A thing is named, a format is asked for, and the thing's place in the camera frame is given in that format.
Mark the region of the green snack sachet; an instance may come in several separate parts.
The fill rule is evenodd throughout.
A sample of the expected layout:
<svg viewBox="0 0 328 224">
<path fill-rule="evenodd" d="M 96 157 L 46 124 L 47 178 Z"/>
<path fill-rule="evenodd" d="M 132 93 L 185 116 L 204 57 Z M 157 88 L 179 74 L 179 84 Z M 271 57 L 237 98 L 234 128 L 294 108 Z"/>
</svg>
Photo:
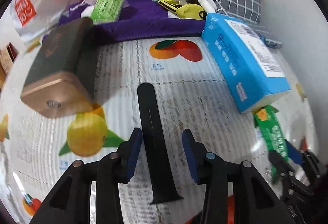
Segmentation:
<svg viewBox="0 0 328 224">
<path fill-rule="evenodd" d="M 255 127 L 259 128 L 268 151 L 277 151 L 284 161 L 288 161 L 285 137 L 276 114 L 278 109 L 272 105 L 253 110 Z"/>
</svg>

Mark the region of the dark green gold tin box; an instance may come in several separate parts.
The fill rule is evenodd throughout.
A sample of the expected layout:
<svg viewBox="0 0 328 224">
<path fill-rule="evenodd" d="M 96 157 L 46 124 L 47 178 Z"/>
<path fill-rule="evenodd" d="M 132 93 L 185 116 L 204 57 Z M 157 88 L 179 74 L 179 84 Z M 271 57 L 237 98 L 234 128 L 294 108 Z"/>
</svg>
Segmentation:
<svg viewBox="0 0 328 224">
<path fill-rule="evenodd" d="M 49 33 L 26 77 L 22 102 L 46 118 L 91 111 L 98 62 L 94 34 L 90 18 Z"/>
</svg>

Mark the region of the fruit print tablecloth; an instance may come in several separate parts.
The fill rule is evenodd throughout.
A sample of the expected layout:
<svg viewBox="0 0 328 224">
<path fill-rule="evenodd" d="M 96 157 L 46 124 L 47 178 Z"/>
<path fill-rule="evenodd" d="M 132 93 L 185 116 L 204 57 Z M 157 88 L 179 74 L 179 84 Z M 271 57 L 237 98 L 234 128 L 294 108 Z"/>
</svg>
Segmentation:
<svg viewBox="0 0 328 224">
<path fill-rule="evenodd" d="M 266 180 L 271 179 L 267 147 L 255 128 L 251 113 L 239 113 L 226 82 L 201 38 L 192 38 L 202 59 L 182 56 L 155 59 L 153 39 L 111 44 L 98 49 L 95 99 L 107 126 L 128 139 L 140 126 L 137 87 L 151 83 L 159 113 L 171 171 L 182 200 L 152 205 L 146 153 L 141 150 L 131 181 L 119 186 L 125 223 L 185 223 L 201 211 L 205 187 L 190 176 L 181 133 L 191 129 L 195 139 L 229 162 L 250 160 Z M 18 223 L 29 223 L 20 187 L 43 200 L 66 168 L 77 159 L 60 149 L 74 117 L 47 119 L 22 103 L 20 95 L 37 55 L 34 50 L 17 57 L 1 94 L 1 121 L 8 137 L 1 142 L 1 201 Z"/>
</svg>

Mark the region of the blue tissue pack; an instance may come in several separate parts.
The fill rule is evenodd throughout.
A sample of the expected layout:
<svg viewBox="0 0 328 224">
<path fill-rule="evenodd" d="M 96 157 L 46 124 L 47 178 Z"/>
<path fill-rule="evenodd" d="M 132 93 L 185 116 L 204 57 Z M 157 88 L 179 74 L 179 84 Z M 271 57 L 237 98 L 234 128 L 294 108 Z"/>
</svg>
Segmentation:
<svg viewBox="0 0 328 224">
<path fill-rule="evenodd" d="M 209 13 L 202 39 L 219 66 L 240 113 L 270 105 L 290 91 L 281 66 L 245 22 Z"/>
</svg>

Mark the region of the wooden cabinet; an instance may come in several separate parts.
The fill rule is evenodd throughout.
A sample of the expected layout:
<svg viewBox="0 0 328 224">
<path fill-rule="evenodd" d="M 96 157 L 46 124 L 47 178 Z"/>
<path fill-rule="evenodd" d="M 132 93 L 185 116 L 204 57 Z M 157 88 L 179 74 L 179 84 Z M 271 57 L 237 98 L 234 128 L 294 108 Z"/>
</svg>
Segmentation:
<svg viewBox="0 0 328 224">
<path fill-rule="evenodd" d="M 1 49 L 1 89 L 17 56 L 18 51 L 11 43 L 8 43 L 4 49 Z"/>
</svg>

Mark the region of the green tissue packet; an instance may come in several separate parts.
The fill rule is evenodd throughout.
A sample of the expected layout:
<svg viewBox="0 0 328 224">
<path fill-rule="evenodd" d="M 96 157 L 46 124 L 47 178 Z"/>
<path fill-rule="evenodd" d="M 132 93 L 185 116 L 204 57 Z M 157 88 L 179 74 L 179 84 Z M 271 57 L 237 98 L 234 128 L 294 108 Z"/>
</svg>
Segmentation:
<svg viewBox="0 0 328 224">
<path fill-rule="evenodd" d="M 96 23 L 110 23 L 120 17 L 124 0 L 97 0 L 91 19 Z"/>
</svg>

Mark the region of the purple towel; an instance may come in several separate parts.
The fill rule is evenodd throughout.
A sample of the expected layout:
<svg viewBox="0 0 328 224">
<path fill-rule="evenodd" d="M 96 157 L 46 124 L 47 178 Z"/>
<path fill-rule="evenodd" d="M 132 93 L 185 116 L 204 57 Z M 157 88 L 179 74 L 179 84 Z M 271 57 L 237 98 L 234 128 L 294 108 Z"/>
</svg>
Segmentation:
<svg viewBox="0 0 328 224">
<path fill-rule="evenodd" d="M 152 0 L 125 0 L 120 17 L 111 23 L 95 25 L 86 37 L 95 46 L 136 39 L 200 37 L 204 20 L 176 19 Z"/>
</svg>

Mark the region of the white Miniso plastic bag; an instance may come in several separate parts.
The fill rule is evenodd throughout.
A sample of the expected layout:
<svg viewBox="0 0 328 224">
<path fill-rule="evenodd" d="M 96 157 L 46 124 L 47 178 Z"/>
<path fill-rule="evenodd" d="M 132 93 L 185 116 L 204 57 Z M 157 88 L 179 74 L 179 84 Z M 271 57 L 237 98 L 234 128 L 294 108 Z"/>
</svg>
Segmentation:
<svg viewBox="0 0 328 224">
<path fill-rule="evenodd" d="M 15 30 L 28 44 L 57 25 L 68 6 L 79 0 L 12 0 L 9 8 Z"/>
</svg>

